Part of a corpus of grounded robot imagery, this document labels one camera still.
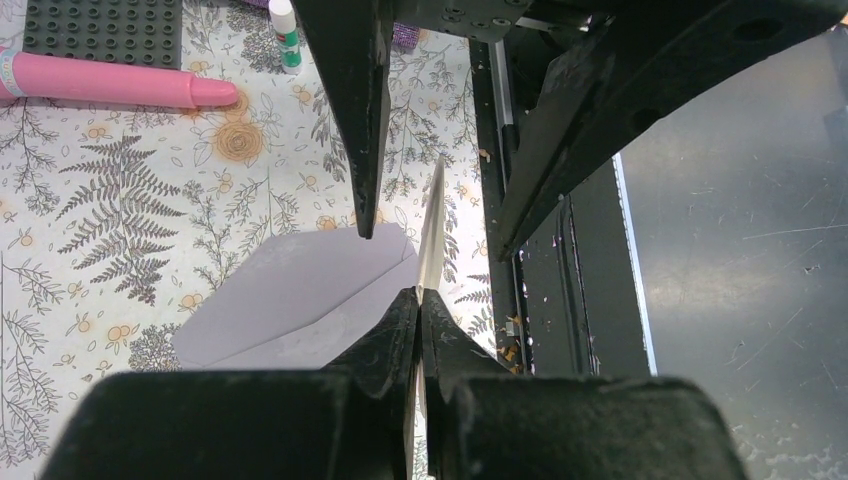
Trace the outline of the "tan lined letter paper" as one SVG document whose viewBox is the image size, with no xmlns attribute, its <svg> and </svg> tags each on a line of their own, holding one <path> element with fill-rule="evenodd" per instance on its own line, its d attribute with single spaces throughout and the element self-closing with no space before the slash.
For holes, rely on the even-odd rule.
<svg viewBox="0 0 848 480">
<path fill-rule="evenodd" d="M 445 156 L 440 155 L 430 183 L 421 243 L 418 252 L 419 275 L 416 285 L 418 300 L 423 301 L 424 291 L 437 290 L 442 278 L 445 245 Z"/>
</svg>

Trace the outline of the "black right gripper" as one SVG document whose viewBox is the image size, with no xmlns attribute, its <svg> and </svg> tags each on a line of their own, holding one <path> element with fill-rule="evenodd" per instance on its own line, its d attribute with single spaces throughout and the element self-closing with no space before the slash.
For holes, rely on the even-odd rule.
<svg viewBox="0 0 848 480">
<path fill-rule="evenodd" d="M 373 237 L 388 120 L 393 3 L 301 0 L 293 8 L 347 153 L 358 233 Z M 560 198 L 654 123 L 736 73 L 840 22 L 843 1 L 639 1 L 547 69 L 518 134 L 496 220 L 505 260 Z M 516 27 L 588 30 L 593 1 L 408 0 L 398 23 L 486 43 Z"/>
</svg>

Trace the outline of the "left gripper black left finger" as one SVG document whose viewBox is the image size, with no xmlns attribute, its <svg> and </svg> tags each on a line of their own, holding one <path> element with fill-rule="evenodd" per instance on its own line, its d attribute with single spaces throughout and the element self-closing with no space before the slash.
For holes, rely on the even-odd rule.
<svg viewBox="0 0 848 480">
<path fill-rule="evenodd" d="M 407 479 L 412 340 L 401 290 L 317 370 L 113 375 L 84 398 L 45 479 Z"/>
</svg>

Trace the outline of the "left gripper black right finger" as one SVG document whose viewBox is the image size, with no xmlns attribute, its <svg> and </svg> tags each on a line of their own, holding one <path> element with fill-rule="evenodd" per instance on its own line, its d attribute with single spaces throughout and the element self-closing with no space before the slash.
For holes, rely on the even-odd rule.
<svg viewBox="0 0 848 480">
<path fill-rule="evenodd" d="M 734 439 L 693 383 L 517 375 L 422 293 L 429 473 L 439 479 L 743 479 Z"/>
</svg>

